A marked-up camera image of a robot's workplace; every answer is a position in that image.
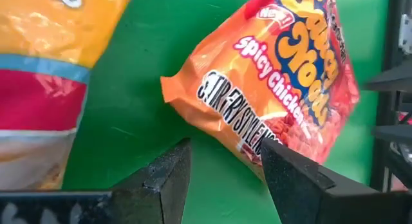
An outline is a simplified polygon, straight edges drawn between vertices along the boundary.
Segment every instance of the instant noodle package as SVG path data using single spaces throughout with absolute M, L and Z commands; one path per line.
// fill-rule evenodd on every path
M 129 0 L 0 0 L 0 189 L 60 187 L 90 69 Z
M 323 163 L 359 100 L 335 0 L 250 0 L 161 83 L 261 178 L 263 138 Z

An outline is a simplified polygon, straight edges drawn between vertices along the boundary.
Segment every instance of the red stripe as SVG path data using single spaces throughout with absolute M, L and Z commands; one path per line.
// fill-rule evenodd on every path
M 0 69 L 0 129 L 76 127 L 86 85 L 57 76 Z

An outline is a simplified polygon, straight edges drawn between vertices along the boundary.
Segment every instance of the blue stripe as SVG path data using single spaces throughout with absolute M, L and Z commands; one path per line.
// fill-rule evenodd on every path
M 90 70 L 83 66 L 16 54 L 0 54 L 0 69 L 55 75 L 85 84 L 90 78 Z

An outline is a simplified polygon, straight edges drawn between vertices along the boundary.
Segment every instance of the green wall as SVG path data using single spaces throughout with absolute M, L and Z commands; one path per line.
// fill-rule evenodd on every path
M 174 75 L 192 49 L 247 0 L 132 0 L 94 69 L 65 189 L 107 188 L 192 137 L 184 224 L 277 223 L 267 188 L 213 138 L 162 101 L 159 76 Z M 380 71 L 388 0 L 337 0 L 359 84 Z M 362 91 L 326 166 L 370 177 L 377 95 Z

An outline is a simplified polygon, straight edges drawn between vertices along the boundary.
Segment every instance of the snack bag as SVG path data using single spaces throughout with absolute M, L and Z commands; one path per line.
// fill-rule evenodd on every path
M 359 99 L 335 0 L 251 0 L 161 83 L 258 175 L 264 137 L 323 163 Z
M 0 0 L 0 190 L 61 186 L 90 69 L 129 0 Z

